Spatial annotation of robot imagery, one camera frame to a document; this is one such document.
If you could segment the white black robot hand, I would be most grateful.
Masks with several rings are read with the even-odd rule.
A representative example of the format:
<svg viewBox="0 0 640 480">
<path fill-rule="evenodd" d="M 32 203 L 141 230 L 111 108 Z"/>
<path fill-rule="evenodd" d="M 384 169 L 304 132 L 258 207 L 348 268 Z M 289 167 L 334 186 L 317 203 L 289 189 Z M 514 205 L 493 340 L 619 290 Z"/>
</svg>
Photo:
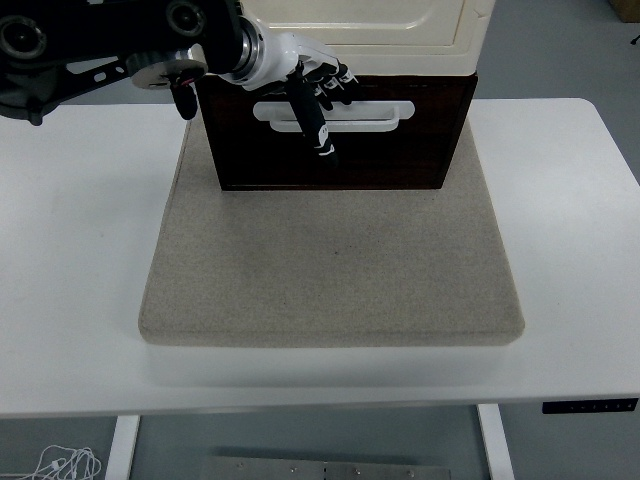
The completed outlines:
<svg viewBox="0 0 640 480">
<path fill-rule="evenodd" d="M 243 42 L 239 64 L 221 78 L 256 94 L 285 95 L 316 155 L 337 166 L 324 112 L 335 101 L 349 105 L 361 99 L 356 76 L 328 46 L 305 36 L 274 34 L 251 24 L 243 29 Z"/>
</svg>

